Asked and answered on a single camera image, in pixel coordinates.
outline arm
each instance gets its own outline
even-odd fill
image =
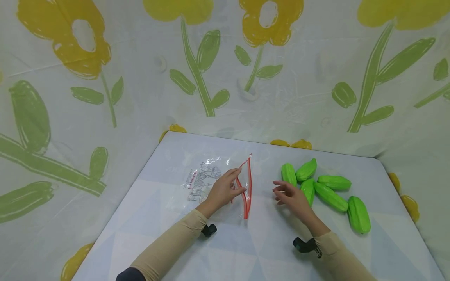
[[[214,183],[208,198],[148,246],[130,268],[119,274],[117,280],[140,281],[145,278],[146,281],[157,281],[163,278],[197,239],[207,220],[231,199],[246,191],[245,188],[230,188],[240,172],[240,168],[231,169],[220,177]],[[138,275],[141,279],[128,275],[129,272],[136,273],[136,269],[140,272]]]
[[[322,262],[336,281],[376,281],[364,265],[342,243],[339,237],[315,215],[305,195],[288,182],[275,181],[273,189],[278,205],[286,204],[291,212],[308,227],[318,248]]]

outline hand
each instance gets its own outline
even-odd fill
[[[288,182],[274,181],[273,183],[278,185],[272,189],[276,195],[275,200],[277,200],[278,205],[286,204],[291,212],[304,224],[316,218],[305,194],[300,189],[293,187]]]
[[[232,189],[233,181],[241,173],[241,168],[226,171],[212,186],[208,197],[196,208],[207,219],[209,219],[218,209],[222,208],[231,199],[245,192],[246,188]]]

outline person's left hand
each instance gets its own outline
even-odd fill
[[[198,205],[196,209],[208,219],[233,198],[245,192],[247,190],[246,188],[231,188],[233,181],[240,173],[240,167],[226,171],[225,174],[216,180],[206,200]]]

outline person's right hand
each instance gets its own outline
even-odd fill
[[[305,194],[303,194],[300,189],[292,186],[288,182],[274,181],[273,183],[278,185],[272,189],[276,195],[275,200],[277,200],[278,205],[286,204],[291,212],[304,224],[316,218],[313,209],[309,206]]]

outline white table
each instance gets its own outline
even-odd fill
[[[313,157],[318,163],[315,178],[342,175],[352,181],[352,187],[340,195],[358,196],[365,202],[372,222],[365,236],[353,232],[346,214],[318,197],[313,209],[378,280],[444,280],[378,160],[175,132],[168,132],[158,145],[73,280],[115,280],[183,216],[170,202],[192,170],[214,156],[242,163],[250,153],[249,219],[239,217],[242,199],[238,197],[210,220],[217,233],[200,237],[164,280],[328,280],[313,253],[300,254],[292,246],[295,237],[306,241],[310,234],[286,209],[274,204],[271,191],[272,180],[281,179],[282,164],[290,162],[297,169]]]

